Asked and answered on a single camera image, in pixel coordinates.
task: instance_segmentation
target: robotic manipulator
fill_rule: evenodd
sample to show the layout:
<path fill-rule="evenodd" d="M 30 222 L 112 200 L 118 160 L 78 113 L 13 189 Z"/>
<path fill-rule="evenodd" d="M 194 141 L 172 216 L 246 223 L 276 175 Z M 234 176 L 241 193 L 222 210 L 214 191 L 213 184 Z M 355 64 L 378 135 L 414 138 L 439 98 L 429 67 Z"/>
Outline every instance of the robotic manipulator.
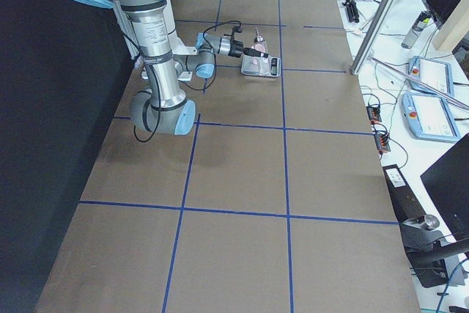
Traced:
<path fill-rule="evenodd" d="M 148 132 L 185 135 L 191 131 L 196 105 L 180 89 L 178 78 L 193 72 L 209 79 L 215 70 L 215 55 L 268 57 L 268 54 L 244 48 L 235 40 L 211 34 L 197 36 L 196 51 L 187 50 L 177 37 L 169 0 L 74 0 L 94 7 L 111 9 L 119 1 L 132 25 L 139 53 L 143 56 L 149 87 L 133 98 L 130 115 L 135 126 Z"/>

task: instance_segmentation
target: white desk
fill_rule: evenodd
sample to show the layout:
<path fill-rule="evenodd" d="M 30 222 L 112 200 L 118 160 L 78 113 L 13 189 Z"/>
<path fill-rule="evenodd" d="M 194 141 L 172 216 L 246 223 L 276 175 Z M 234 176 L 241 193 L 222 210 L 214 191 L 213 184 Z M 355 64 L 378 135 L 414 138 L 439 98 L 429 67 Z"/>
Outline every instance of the white desk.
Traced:
<path fill-rule="evenodd" d="M 357 8 L 361 12 L 360 22 L 359 23 L 349 23 L 347 20 L 347 15 L 342 5 L 344 0 L 337 0 L 339 4 L 339 9 L 341 12 L 341 17 L 344 22 L 344 28 L 347 31 L 347 40 L 350 45 L 350 50 L 352 55 L 356 55 L 360 45 L 365 37 L 363 35 L 356 35 L 351 32 L 353 30 L 359 29 L 370 19 L 379 4 L 374 1 L 357 1 Z M 421 0 L 396 0 L 395 4 L 392 6 L 388 17 L 386 19 L 385 25 L 383 26 L 381 33 L 383 34 L 407 34 L 407 31 L 412 26 L 413 22 L 417 18 L 420 11 L 425 10 L 424 4 Z M 426 50 L 426 41 L 434 32 L 436 26 L 434 24 L 428 26 L 422 35 L 419 37 L 417 43 L 413 46 L 412 49 L 407 50 L 401 47 L 401 41 L 403 36 L 392 37 L 386 35 L 380 35 L 374 44 L 374 56 L 377 59 L 380 59 L 384 62 L 389 62 L 393 64 L 405 63 L 409 60 L 410 57 L 415 55 L 423 56 L 425 51 L 422 53 L 422 49 Z M 427 57 L 434 58 L 439 56 L 446 56 L 451 54 L 449 52 L 439 52 L 436 51 L 433 45 L 430 44 Z M 455 82 L 467 83 L 468 79 L 461 70 L 461 67 L 457 63 L 454 56 L 446 56 L 440 59 L 441 61 L 448 62 L 451 64 L 453 70 L 453 76 Z M 400 70 L 406 70 L 407 66 L 402 65 L 399 67 Z M 363 93 L 373 93 L 378 96 L 381 103 L 394 103 L 394 99 L 382 91 L 380 87 L 389 91 L 391 94 L 397 96 L 401 87 L 403 85 L 402 77 L 399 75 L 390 73 L 388 69 L 377 66 L 376 76 L 374 74 L 374 62 L 367 62 L 359 75 L 360 85 L 362 86 Z M 469 103 L 469 88 L 464 86 L 456 86 L 455 88 L 455 98 Z M 408 84 L 404 85 L 403 92 L 410 91 Z M 369 96 L 364 96 L 365 103 L 368 102 Z M 372 97 L 370 103 L 376 103 L 376 100 Z M 398 141 L 408 152 L 409 160 L 404 168 L 402 168 L 402 173 L 407 179 L 410 187 L 413 189 L 418 200 L 422 204 L 422 207 L 429 214 L 436 215 L 440 218 L 435 206 L 433 205 L 431 199 L 429 198 L 428 193 L 426 192 L 420 175 L 431 166 L 442 154 L 444 154 L 453 144 L 445 142 L 433 142 L 433 141 L 422 141 L 413 138 L 410 131 L 406 126 L 406 122 L 403 117 L 402 108 L 400 99 L 397 103 L 396 110 L 394 115 L 392 105 L 384 105 L 381 107 L 381 117 L 383 119 L 383 124 L 390 128 L 391 126 L 391 116 L 392 116 L 392 129 L 391 129 L 391 138 Z M 468 112 L 459 110 L 450 106 L 451 111 L 454 117 L 469 117 Z M 461 121 L 457 122 L 457 127 L 462 136 L 466 133 L 469 133 L 469 122 Z M 403 165 L 405 162 L 405 153 L 404 151 L 391 142 L 391 152 L 383 155 L 381 164 L 383 166 L 397 164 L 398 166 Z M 448 227 L 441 221 L 441 226 L 439 230 L 444 234 L 450 234 Z M 449 295 L 445 297 L 441 310 L 444 312 L 448 311 L 448 306 L 455 305 L 465 308 L 469 308 L 469 280 L 466 280 L 465 286 L 454 287 L 451 286 L 448 290 Z M 414 278 L 414 284 L 416 287 L 416 292 L 418 300 L 423 309 L 436 309 L 437 302 L 440 296 L 436 295 L 437 292 L 442 292 L 444 286 L 433 287 L 429 289 L 423 288 L 418 279 Z"/>

